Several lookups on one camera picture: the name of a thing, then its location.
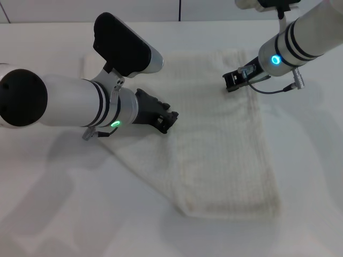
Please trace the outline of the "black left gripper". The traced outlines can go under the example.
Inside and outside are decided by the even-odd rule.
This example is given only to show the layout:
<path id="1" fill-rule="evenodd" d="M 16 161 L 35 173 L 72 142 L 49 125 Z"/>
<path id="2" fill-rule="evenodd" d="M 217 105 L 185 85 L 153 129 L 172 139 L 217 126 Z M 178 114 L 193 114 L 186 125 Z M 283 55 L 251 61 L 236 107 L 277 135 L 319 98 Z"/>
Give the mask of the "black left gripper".
<path id="1" fill-rule="evenodd" d="M 162 134 L 167 134 L 176 122 L 178 112 L 171 111 L 168 103 L 159 101 L 140 88 L 137 89 L 135 96 L 138 101 L 138 114 L 133 123 L 150 125 Z"/>

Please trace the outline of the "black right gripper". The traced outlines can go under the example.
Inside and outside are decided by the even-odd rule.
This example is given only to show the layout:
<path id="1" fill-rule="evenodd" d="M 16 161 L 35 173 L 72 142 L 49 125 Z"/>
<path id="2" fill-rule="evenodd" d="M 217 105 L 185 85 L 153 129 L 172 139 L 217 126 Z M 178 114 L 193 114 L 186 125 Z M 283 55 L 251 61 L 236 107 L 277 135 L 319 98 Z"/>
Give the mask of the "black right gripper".
<path id="1" fill-rule="evenodd" d="M 255 84 L 270 78 L 259 64 L 250 64 L 239 67 L 235 72 L 229 72 L 222 76 L 226 83 L 227 92 L 234 92 L 240 87 Z"/>

